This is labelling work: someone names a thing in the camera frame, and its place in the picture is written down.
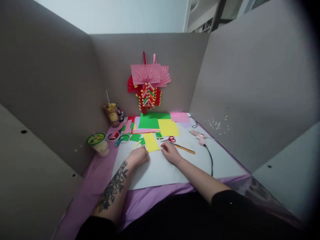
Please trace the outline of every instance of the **glue gun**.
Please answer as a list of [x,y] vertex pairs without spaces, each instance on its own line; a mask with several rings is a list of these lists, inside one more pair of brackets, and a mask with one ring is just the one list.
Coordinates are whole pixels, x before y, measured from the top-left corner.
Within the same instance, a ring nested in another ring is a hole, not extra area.
[[203,146],[203,145],[205,144],[204,139],[209,138],[209,137],[207,137],[206,135],[204,135],[203,133],[200,133],[200,132],[195,131],[195,130],[191,130],[191,131],[189,131],[189,132],[190,132],[192,135],[196,136],[197,139],[199,139],[199,144],[200,144],[201,146]]

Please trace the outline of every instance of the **black cable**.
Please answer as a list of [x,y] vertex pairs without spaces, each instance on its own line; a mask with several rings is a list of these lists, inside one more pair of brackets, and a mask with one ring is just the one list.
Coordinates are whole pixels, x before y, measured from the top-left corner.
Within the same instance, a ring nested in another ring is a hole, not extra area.
[[210,158],[211,158],[211,177],[213,177],[213,160],[212,160],[212,156],[211,156],[211,153],[208,149],[208,147],[206,145],[204,145],[206,147],[206,149],[208,150],[209,152],[209,155],[210,155]]
[[198,122],[196,121],[196,125],[193,125],[192,128],[196,128],[198,126]]

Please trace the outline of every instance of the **forearm tattoo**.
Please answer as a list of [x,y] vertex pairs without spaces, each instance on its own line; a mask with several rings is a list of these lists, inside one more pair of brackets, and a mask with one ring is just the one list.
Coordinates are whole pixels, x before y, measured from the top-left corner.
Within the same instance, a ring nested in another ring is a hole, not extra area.
[[126,173],[129,171],[128,169],[124,169],[126,166],[127,162],[124,161],[102,193],[96,205],[96,207],[99,207],[99,212],[101,212],[103,209],[107,210],[108,207],[110,207],[109,200],[111,200],[111,203],[113,203],[115,199],[114,195],[116,195],[118,191],[121,193],[121,190],[124,188],[123,182],[124,179],[127,178]]

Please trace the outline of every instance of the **yellow paper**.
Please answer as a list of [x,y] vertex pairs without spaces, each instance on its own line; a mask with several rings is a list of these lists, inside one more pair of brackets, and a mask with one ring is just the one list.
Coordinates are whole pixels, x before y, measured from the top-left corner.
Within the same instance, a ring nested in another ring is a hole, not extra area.
[[163,137],[180,136],[179,129],[171,119],[158,119],[159,128]]
[[143,135],[143,137],[144,137],[144,141],[146,142],[146,147],[148,152],[154,152],[154,151],[160,150],[157,144],[157,141],[153,136],[153,133],[146,133]]

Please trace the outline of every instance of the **red scissors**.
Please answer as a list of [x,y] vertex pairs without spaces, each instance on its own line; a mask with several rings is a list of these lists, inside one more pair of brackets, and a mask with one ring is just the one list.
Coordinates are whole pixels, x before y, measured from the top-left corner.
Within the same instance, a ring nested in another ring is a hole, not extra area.
[[176,142],[176,139],[174,138],[174,136],[170,136],[167,140],[161,142]]

